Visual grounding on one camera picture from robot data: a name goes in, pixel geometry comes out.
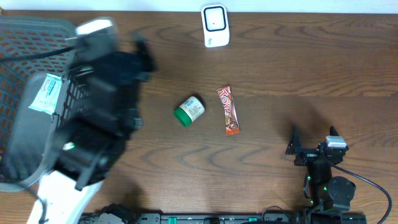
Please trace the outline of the green lid white jar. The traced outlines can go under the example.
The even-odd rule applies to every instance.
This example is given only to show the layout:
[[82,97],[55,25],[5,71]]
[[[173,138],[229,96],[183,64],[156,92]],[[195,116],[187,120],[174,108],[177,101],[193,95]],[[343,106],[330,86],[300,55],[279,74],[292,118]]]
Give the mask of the green lid white jar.
[[174,116],[184,126],[190,126],[205,112],[205,107],[201,101],[191,96],[174,110]]

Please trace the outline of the orange chocolate bar wrapper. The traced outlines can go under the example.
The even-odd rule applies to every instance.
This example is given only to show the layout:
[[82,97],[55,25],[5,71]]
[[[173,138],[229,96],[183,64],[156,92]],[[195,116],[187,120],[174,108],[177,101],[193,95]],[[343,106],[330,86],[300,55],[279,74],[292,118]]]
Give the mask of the orange chocolate bar wrapper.
[[240,132],[239,121],[236,115],[231,87],[229,85],[217,89],[218,96],[224,108],[224,120],[226,135],[233,135]]

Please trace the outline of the teal wet wipes pack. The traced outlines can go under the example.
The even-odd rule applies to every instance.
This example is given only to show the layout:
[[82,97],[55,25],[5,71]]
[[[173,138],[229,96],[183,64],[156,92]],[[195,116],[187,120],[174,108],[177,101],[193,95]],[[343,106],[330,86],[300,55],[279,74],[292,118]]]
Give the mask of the teal wet wipes pack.
[[46,74],[45,80],[29,108],[49,115],[54,114],[62,84],[61,77]]

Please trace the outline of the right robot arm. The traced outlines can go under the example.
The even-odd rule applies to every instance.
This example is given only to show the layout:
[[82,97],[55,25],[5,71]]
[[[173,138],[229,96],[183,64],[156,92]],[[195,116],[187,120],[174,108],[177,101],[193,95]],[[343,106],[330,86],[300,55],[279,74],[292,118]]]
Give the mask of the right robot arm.
[[295,156],[295,166],[307,168],[303,192],[310,200],[309,207],[297,212],[295,223],[343,223],[343,214],[350,210],[356,186],[345,177],[333,176],[331,168],[343,161],[348,149],[333,126],[316,148],[303,147],[298,129],[292,129],[285,153]]

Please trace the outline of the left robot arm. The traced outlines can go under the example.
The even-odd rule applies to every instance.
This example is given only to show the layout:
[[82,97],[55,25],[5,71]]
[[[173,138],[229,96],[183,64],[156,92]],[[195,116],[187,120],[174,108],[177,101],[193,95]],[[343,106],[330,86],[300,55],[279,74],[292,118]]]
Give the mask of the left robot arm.
[[86,95],[51,135],[29,223],[78,223],[131,134],[142,126],[141,84],[157,68],[145,38],[134,34],[133,52],[118,49],[109,34],[88,34],[76,43],[68,78]]

